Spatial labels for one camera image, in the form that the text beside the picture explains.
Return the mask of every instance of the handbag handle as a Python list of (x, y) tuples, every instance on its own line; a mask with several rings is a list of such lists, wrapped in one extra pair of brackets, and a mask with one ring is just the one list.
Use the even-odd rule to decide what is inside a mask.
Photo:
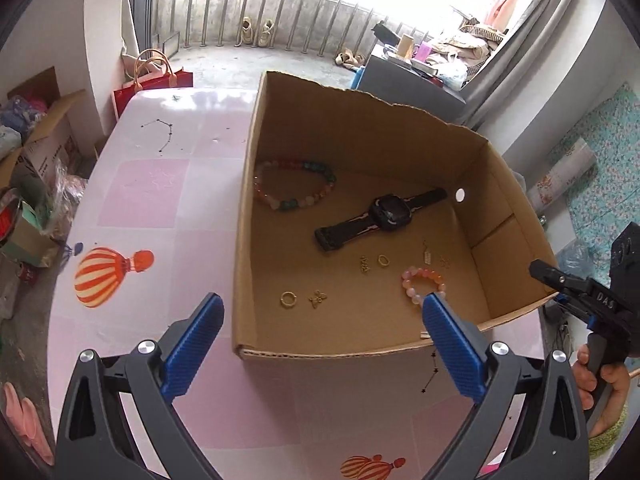
[[(152, 52), (153, 56), (150, 59), (142, 59), (142, 55), (145, 52)], [(169, 88), (175, 88), (178, 86), (178, 76), (175, 75), (174, 71), (171, 68), (171, 64), (167, 59), (167, 56), (164, 55), (164, 52), (158, 50), (156, 48), (148, 48), (140, 52), (140, 55), (136, 59), (136, 63), (134, 65), (134, 83), (133, 83), (133, 91), (134, 93), (138, 93), (142, 90), (142, 85), (138, 81), (138, 77), (140, 76), (140, 69), (146, 65), (146, 63), (150, 61), (161, 61), (166, 65), (167, 72), (169, 73)]]

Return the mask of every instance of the beaded bracelet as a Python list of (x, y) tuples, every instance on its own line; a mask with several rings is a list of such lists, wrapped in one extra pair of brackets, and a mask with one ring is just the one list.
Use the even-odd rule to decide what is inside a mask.
[[(304, 198), (292, 198), (290, 200), (278, 200), (265, 193), (262, 189), (262, 172), (264, 168), (282, 168), (283, 170), (305, 170), (312, 173), (320, 173), (326, 179), (326, 185), (318, 192)], [(289, 211), (292, 209), (312, 206), (327, 196), (335, 186), (334, 172), (325, 164), (311, 162), (310, 160), (267, 160), (257, 164), (254, 173), (255, 196), (271, 207), (274, 211)]]
[(414, 266), (411, 266), (402, 273), (402, 288), (404, 288), (407, 296), (411, 298), (411, 302), (413, 304), (420, 305), (422, 304), (422, 300), (424, 300), (424, 298), (415, 291), (414, 286), (411, 283), (411, 279), (414, 276), (427, 278), (428, 280), (431, 280), (433, 283), (435, 283), (438, 286), (440, 297), (444, 300), (447, 287), (444, 284), (442, 276), (439, 275), (435, 270), (416, 269)]

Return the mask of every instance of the hand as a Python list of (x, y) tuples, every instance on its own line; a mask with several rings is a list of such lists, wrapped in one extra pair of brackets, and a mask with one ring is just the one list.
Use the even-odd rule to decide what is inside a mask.
[[(590, 394), (596, 387), (596, 377), (587, 370), (589, 362), (589, 347), (582, 345), (578, 348), (578, 360), (572, 367), (575, 382), (578, 385), (578, 393), (582, 401), (582, 409), (590, 410), (593, 407), (593, 396)], [(604, 365), (600, 369), (601, 377), (611, 384), (612, 391), (609, 402), (602, 410), (600, 418), (596, 421), (589, 437), (597, 436), (611, 428), (620, 418), (625, 407), (626, 394), (628, 394), (631, 379), (626, 367), (622, 363)]]

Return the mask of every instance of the watch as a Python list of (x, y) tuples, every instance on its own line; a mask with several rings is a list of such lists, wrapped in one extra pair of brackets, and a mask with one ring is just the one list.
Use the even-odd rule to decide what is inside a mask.
[(371, 231), (396, 231), (408, 225), (412, 214), (418, 209), (446, 197), (447, 192), (441, 187), (409, 198), (400, 198), (394, 194), (380, 196), (373, 199), (367, 212), (336, 225), (318, 228), (314, 234), (323, 250), (333, 251), (340, 249), (349, 240)]

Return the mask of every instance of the red handbag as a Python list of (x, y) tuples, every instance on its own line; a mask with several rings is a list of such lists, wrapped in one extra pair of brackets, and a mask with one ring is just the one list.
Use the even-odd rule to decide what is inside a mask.
[[(153, 56), (149, 59), (142, 59), (146, 52), (152, 52)], [(148, 48), (140, 52), (140, 56), (136, 60), (134, 69), (133, 85), (113, 91), (113, 108), (116, 112), (116, 118), (119, 119), (124, 108), (127, 106), (131, 98), (141, 90), (153, 90), (156, 88), (192, 88), (193, 73), (185, 72), (183, 69), (174, 72), (167, 57), (160, 50)], [(162, 62), (166, 65), (166, 72), (146, 81), (140, 82), (140, 72), (150, 62)]]

